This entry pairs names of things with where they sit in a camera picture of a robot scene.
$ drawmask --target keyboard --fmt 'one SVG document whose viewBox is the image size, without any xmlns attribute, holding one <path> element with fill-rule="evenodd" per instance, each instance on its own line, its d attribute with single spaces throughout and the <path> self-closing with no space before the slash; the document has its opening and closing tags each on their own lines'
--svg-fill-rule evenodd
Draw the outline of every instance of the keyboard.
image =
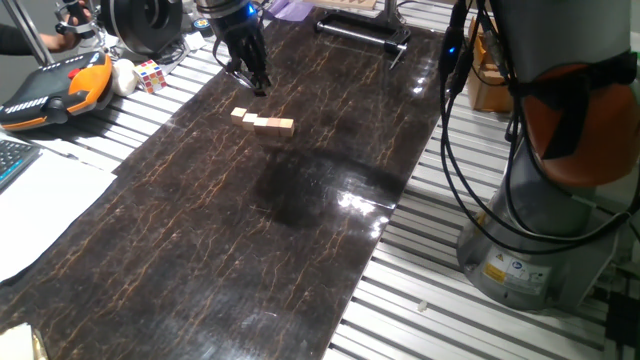
<svg viewBox="0 0 640 360">
<path fill-rule="evenodd" d="M 0 140 L 0 193 L 40 155 L 40 148 Z"/>
</svg>

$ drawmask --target warning label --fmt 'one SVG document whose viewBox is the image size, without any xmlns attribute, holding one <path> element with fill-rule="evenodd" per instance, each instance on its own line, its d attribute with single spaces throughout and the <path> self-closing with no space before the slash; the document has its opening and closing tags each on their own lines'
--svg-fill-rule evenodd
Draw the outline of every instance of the warning label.
<svg viewBox="0 0 640 360">
<path fill-rule="evenodd" d="M 492 247 L 483 272 L 490 279 L 523 293 L 538 295 L 544 288 L 551 267 L 524 262 Z"/>
</svg>

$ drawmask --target rubik's cube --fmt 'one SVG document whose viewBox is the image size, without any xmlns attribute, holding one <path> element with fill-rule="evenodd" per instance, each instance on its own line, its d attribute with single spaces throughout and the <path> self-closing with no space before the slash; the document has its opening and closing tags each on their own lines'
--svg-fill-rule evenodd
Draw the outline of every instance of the rubik's cube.
<svg viewBox="0 0 640 360">
<path fill-rule="evenodd" d="M 135 67 L 140 83 L 148 93 L 156 92 L 167 86 L 162 69 L 153 60 L 143 62 Z"/>
</svg>

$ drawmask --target orange controller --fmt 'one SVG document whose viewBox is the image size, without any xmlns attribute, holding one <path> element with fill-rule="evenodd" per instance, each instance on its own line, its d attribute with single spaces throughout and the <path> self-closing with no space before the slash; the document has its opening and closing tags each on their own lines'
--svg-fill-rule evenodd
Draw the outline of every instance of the orange controller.
<svg viewBox="0 0 640 360">
<path fill-rule="evenodd" d="M 69 115 L 104 108 L 111 95 L 111 58 L 100 51 L 78 55 L 32 72 L 0 107 L 0 128 L 62 124 Z"/>
</svg>

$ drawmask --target cardboard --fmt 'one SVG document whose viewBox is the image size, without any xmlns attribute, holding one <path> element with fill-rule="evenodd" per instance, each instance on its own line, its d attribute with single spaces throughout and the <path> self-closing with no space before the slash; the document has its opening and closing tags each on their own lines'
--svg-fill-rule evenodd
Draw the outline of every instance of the cardboard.
<svg viewBox="0 0 640 360">
<path fill-rule="evenodd" d="M 475 23 L 476 19 L 471 19 L 468 33 L 469 39 Z M 489 84 L 499 85 L 504 83 L 504 78 L 498 72 L 498 67 L 491 54 L 487 51 L 482 26 L 478 29 L 478 36 L 473 44 L 473 68 L 482 80 Z M 469 73 L 469 78 L 467 79 L 467 90 L 469 93 L 469 105 L 474 110 L 500 113 L 510 113 L 513 110 L 513 99 L 506 85 L 490 86 L 484 84 L 473 70 Z"/>
</svg>

